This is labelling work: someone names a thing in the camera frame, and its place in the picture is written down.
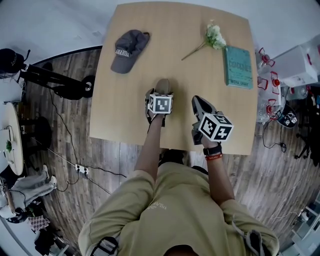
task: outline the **round white table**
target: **round white table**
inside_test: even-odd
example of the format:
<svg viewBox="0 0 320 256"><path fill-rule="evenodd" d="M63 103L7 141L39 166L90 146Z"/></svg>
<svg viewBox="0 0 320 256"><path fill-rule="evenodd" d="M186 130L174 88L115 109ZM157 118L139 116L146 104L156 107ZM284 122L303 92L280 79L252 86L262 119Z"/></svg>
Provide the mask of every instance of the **round white table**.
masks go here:
<svg viewBox="0 0 320 256"><path fill-rule="evenodd" d="M1 121L2 128L8 128L10 135L13 137L13 141L16 142L16 145L13 147L11 152L5 152L5 158L8 160L8 164L12 171L16 175L21 175L24 170L24 155L22 150L19 120L16 109L12 103L9 102L4 105L4 112Z"/></svg>

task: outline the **gray sneaker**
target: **gray sneaker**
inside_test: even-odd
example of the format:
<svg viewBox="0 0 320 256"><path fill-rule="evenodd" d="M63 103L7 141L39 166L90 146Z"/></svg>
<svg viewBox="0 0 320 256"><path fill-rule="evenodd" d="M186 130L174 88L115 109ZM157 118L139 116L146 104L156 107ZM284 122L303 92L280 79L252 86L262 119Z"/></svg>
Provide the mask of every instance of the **gray sneaker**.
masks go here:
<svg viewBox="0 0 320 256"><path fill-rule="evenodd" d="M49 183L51 183L55 189L57 188L57 178L55 176L53 176L53 175L51 176Z"/></svg>
<svg viewBox="0 0 320 256"><path fill-rule="evenodd" d="M49 176L49 172L48 172L48 167L45 164L42 166L42 171L45 172L46 179L48 180L50 178L50 176Z"/></svg>

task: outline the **cable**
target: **cable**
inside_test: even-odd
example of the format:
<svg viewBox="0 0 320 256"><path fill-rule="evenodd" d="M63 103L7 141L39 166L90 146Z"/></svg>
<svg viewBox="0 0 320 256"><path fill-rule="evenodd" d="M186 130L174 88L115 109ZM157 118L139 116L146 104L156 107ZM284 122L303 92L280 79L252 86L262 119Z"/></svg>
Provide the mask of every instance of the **cable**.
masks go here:
<svg viewBox="0 0 320 256"><path fill-rule="evenodd" d="M266 124L266 126L263 128L263 132L262 132L262 142L263 142L263 146L264 146L265 148L267 148L267 149L272 149L275 145L279 145L279 146L281 147L281 151L282 151L283 153L285 153L285 152L287 151L287 145L282 142L282 127L283 127L283 126L281 126L281 129L280 129L280 143L273 143L272 146L266 146L266 144L265 144L265 130L266 130L266 128L268 127L268 125L269 125L272 121L276 121L276 120L270 120L270 121Z"/></svg>
<svg viewBox="0 0 320 256"><path fill-rule="evenodd" d="M74 146L74 141L73 141L73 139L72 139L71 132L69 131L69 129L68 129L68 127L67 127L64 119L62 118L62 116L58 113L58 108L57 108L57 106L54 104L54 99L53 99L53 97L52 97L51 90L49 90L49 93L50 93L50 96L51 96L51 103L52 103L52 105L55 107L55 112L56 112L56 114L61 118L61 121L62 121L62 123L64 124L64 127L65 127L66 131L70 134L71 145L72 145L72 147L73 147L73 153L74 153L75 161L76 161L77 164L79 164L78 158L77 158L77 154L76 154L76 149L75 149L75 146Z"/></svg>
<svg viewBox="0 0 320 256"><path fill-rule="evenodd" d="M88 179L88 181L91 181L93 184L97 185L100 189L104 190L109 195L111 195L111 193L108 190L104 189L102 186L100 186L99 184L95 183L92 179L89 179L86 173L84 174L84 176Z"/></svg>
<svg viewBox="0 0 320 256"><path fill-rule="evenodd" d="M287 94L289 92L290 87L288 86L288 89L286 90L285 96L284 96L284 100L287 102Z"/></svg>
<svg viewBox="0 0 320 256"><path fill-rule="evenodd" d="M69 185L74 185L74 184L76 184L76 183L79 181L79 179L80 179L79 172L77 172L77 173L78 173L78 178L76 179L76 181L75 181L74 183L69 182L69 180L67 180L67 181L66 181L66 188L65 188L64 190L60 190L60 189L58 189L58 188L56 188L56 190L58 190L59 192L65 192L65 191L68 189Z"/></svg>
<svg viewBox="0 0 320 256"><path fill-rule="evenodd" d="M38 141L37 139L35 139L34 137L31 137L33 140L35 140L36 142L40 143L41 145L43 145L40 141ZM74 165L72 162L68 161L67 159L65 159L63 156L57 154L56 152L54 152L53 150L51 150L48 147L45 147L47 150L51 151L52 153L54 153L56 156L60 157L61 159L65 160L67 163L69 163L70 165L72 165L73 167L76 167L76 165Z"/></svg>
<svg viewBox="0 0 320 256"><path fill-rule="evenodd" d="M123 175L122 173L114 173L114 172L112 172L112 171L110 171L110 170L105 170L105 169L102 169L102 168L100 168L100 167L92 167L92 166L90 166L90 165L87 165L87 167L90 167L90 168L92 168L92 169L100 169L100 170L102 170L102 171L104 171L104 172L106 172L106 173L111 173L111 174L113 174L113 175L115 175L115 176L123 176L123 177L127 177L127 176L125 176L125 175Z"/></svg>
<svg viewBox="0 0 320 256"><path fill-rule="evenodd" d="M288 216L289 214L296 214L296 215L298 215L298 213L296 213L295 211L290 211L290 212L287 213L286 215L277 216L277 217L272 217L272 216L281 208L281 206L285 203L286 198L287 198L289 192L290 192L291 190L293 190L294 188L297 187L297 185L298 185L298 183L301 181L301 179L300 179L292 188L290 188L290 189L288 190L288 192L285 194L285 196L284 196L284 198L283 198L283 200L282 200L282 203L281 203L281 204L279 205L279 207L272 213L272 215L271 215L271 217L270 217L271 220L274 220L274 219L277 219L277 218L279 218L279 219L280 219L280 218L284 218L284 217Z"/></svg>
<svg viewBox="0 0 320 256"><path fill-rule="evenodd" d="M68 129L68 127L67 127L67 125L66 125L66 123L65 123L65 121L64 121L64 119L63 119L63 117L58 113L58 108L57 108L57 106L54 104L54 99L53 99L53 96L52 96L52 93L51 93L50 90L49 90L49 93L50 93L50 97L51 97L51 103L52 103L52 105L53 105L54 108L55 108L55 112L56 112L56 114L61 118L61 121L62 121L65 129L67 130L67 132L68 132L69 135L70 135L71 145L72 145L72 148L73 148L73 153L74 153L74 157L75 157L75 160L76 160L76 164L80 164L80 163L78 162L78 158L77 158L76 149L75 149L75 146L74 146L72 134L71 134L71 132L69 131L69 129ZM54 153L56 156L60 157L61 159L65 160L65 161L66 161L67 163L69 163L70 165L76 167L75 164L73 164L72 162L68 161L67 159L65 159L65 158L62 157L61 155L57 154L56 152L54 152L54 151L51 150L50 148L47 147L46 149L49 150L50 152ZM123 174L121 174L121 173L114 173L114 172L112 172L112 171L105 170L105 169L102 169L102 168L100 168L100 167L92 167L92 166L87 166L87 167L90 167L90 168L92 168L92 169L100 169L100 170L102 170L102 171L104 171L104 172L111 173L111 174L113 174L113 175L115 175L115 176L123 176L123 177L125 177L125 178L127 177L127 176L125 176L125 175L123 175ZM80 179L79 171L77 172L77 174L78 174L78 178L77 178L77 180L76 180L75 182L72 183L72 182L69 182L69 181L67 180L67 181L66 181L66 183L67 183L67 184L66 184L66 188L65 188L64 190L60 190L60 189L58 189L58 188L56 188L56 190L58 190L59 192L65 192L65 191L68 189L69 185L74 185L74 184L76 184L76 183L79 181L79 179ZM111 193L108 192L106 189L104 189L103 187L101 187L99 184L95 183L93 180L89 179L86 173L85 173L85 177L86 177L89 181L91 181L93 184L97 185L99 188L101 188L102 190L104 190L105 192L107 192L108 194L111 195Z"/></svg>

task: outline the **wooden floor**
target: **wooden floor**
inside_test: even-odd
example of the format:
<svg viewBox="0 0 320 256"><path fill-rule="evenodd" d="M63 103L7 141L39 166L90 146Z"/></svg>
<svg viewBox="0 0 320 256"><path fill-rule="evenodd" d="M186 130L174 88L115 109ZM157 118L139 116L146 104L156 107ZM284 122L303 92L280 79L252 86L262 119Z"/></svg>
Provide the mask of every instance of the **wooden floor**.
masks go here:
<svg viewBox="0 0 320 256"><path fill-rule="evenodd" d="M59 57L51 62L55 72L81 80L87 75L95 74L99 55L100 50L85 51ZM140 146L89 137L91 99L67 100L54 93L52 96L58 112L72 133L76 157L80 164L101 167L124 175L133 171ZM50 97L48 89L28 83L26 100L29 111L24 115L26 118L47 118L52 129L50 148L75 164L71 137L56 114ZM297 182L296 188L291 190L274 217L299 212L315 198L320 189L320 169L314 167L310 159L294 159L294 155L303 147L301 140L296 138L297 131L298 127L292 130L283 129L282 140L287 145L285 153L277 145L272 149L265 148L261 135L258 135L261 132L256 131L250 156L225 155L223 158L236 199L246 205L253 216L275 231L283 247L290 242L291 224L296 215L271 219L273 212L284 201L287 191ZM280 125L271 123L264 138L266 145L279 142ZM34 155L32 161L38 167L43 163L48 165L49 173L56 176L60 190L66 188L67 180L74 183L78 178L72 165L50 151ZM199 153L190 152L189 161L191 165L205 165L204 157ZM99 169L92 169L89 177L110 192L125 180L121 176L114 176ZM84 222L108 196L104 190L81 177L75 185L69 185L65 192L55 190L47 195L44 202L50 220L62 230L70 245L79 250L78 234Z"/></svg>

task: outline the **black cable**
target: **black cable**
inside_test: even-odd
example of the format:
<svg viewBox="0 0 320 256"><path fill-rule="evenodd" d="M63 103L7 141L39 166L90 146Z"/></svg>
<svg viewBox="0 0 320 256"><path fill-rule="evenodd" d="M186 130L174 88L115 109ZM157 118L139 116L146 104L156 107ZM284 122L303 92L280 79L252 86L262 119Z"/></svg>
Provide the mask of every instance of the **black cable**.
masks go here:
<svg viewBox="0 0 320 256"><path fill-rule="evenodd" d="M77 158L76 149L75 149L75 146L74 146L72 134L71 134L71 132L69 131L69 129L68 129L68 127L67 127L64 119L63 119L62 116L58 113L58 108L57 108L57 106L54 104L54 100L53 100L53 97L52 97L52 94L51 94L51 91L50 91L50 90L49 90L49 93L50 93L50 97L51 97L51 103L52 103L52 105L53 105L54 108L55 108L56 114L61 118L62 123L63 123L64 126L65 126L65 129L66 129L67 132L70 134L71 145L72 145L72 148L73 148L73 152L74 152L74 157L75 157L75 160L76 160L76 164L80 164L80 163L78 162L78 158ZM113 174L113 175L115 175L115 176L123 176L123 177L125 177L125 178L127 177L127 176L125 176L125 175L123 175L123 174L121 174L121 173L114 173L114 172L112 172L112 171L105 170L105 169L102 169L102 168L100 168L100 167L92 167L92 166L87 166L87 167L90 167L90 168L92 168L92 169L100 169L100 170L102 170L102 171L104 171L104 172L111 173L111 174ZM77 178L77 180L76 180L74 183L70 183L70 182L67 180L67 181L66 181L66 183L67 183L67 184L66 184L66 188L65 188L64 190L60 190L60 189L58 189L58 188L56 188L56 190L58 190L59 192L65 192L65 191L68 189L69 185L74 185L74 184L76 184L76 183L79 181L79 178L80 178L79 172L77 172L77 173L78 173L78 178ZM95 183L93 180L89 179L88 176L87 176L87 174L85 174L85 177L86 177L89 181L91 181L93 184L97 185L99 188L103 189L105 192L107 192L108 194L111 195L110 192L108 192L107 190L105 190L105 189L104 189L103 187L101 187L99 184Z"/></svg>
<svg viewBox="0 0 320 256"><path fill-rule="evenodd" d="M56 190L58 190L59 192L65 192L67 189L68 189L68 187L69 187L69 185L74 185L74 184L76 184L78 181L79 181L79 179L80 179L80 175L79 175L79 172L77 172L78 173L78 178L76 179L76 181L75 182L69 182L69 180L67 180L66 181L66 188L64 189L64 190L60 190L60 189L58 189L58 188L56 188Z"/></svg>
<svg viewBox="0 0 320 256"><path fill-rule="evenodd" d="M110 193L108 190L104 189L102 186L100 186L99 184L95 183L92 179L89 179L86 173L84 174L84 176L88 179L88 181L90 181L90 182L92 182L93 184L97 185L100 189L104 190L104 191L107 192L109 195L111 195L111 193Z"/></svg>
<svg viewBox="0 0 320 256"><path fill-rule="evenodd" d="M125 175L123 175L123 174L121 174L121 173L115 173L115 172L112 172L112 171L110 171L110 170L105 170L105 169L102 169L102 168L100 168L100 167L92 167L92 166L90 166L90 165L87 165L86 167L90 167L90 168L92 168L92 169L100 169L100 170L102 170L102 171L104 171L104 172L106 172L106 173L111 173L111 174L113 174L113 175L115 175L115 176L123 176L123 177L127 177L127 176L125 176Z"/></svg>
<svg viewBox="0 0 320 256"><path fill-rule="evenodd" d="M281 151L283 153L285 153L287 151L287 145L285 143L282 142L282 128L283 128L283 125L281 125L281 128L280 128L280 143L274 143L272 146L266 146L265 144L265 130L267 129L268 125L272 122L272 121L277 121L278 119L276 120L270 120L266 126L263 128L263 132L262 132L262 142L263 142L263 146L267 149L272 149L275 145L279 145L281 147Z"/></svg>
<svg viewBox="0 0 320 256"><path fill-rule="evenodd" d="M75 146L74 146L74 141L73 141L73 139L72 139L71 132L69 131L69 129L68 129L68 127L67 127L64 119L62 118L62 116L58 113L58 108L57 108L57 106L54 104L54 99L53 99L53 97L52 97L52 94L51 94L51 91L50 91L50 90L49 90L49 93L50 93L50 96L51 96L51 103L52 103L52 105L55 107L55 112L56 112L56 114L61 118L61 121L62 121L62 123L64 124L66 131L70 134L71 145L72 145L72 147L73 147L73 153L74 153L75 161L76 161L77 164L80 164L80 163L78 162L78 158L77 158L77 154L76 154L76 149L75 149Z"/></svg>

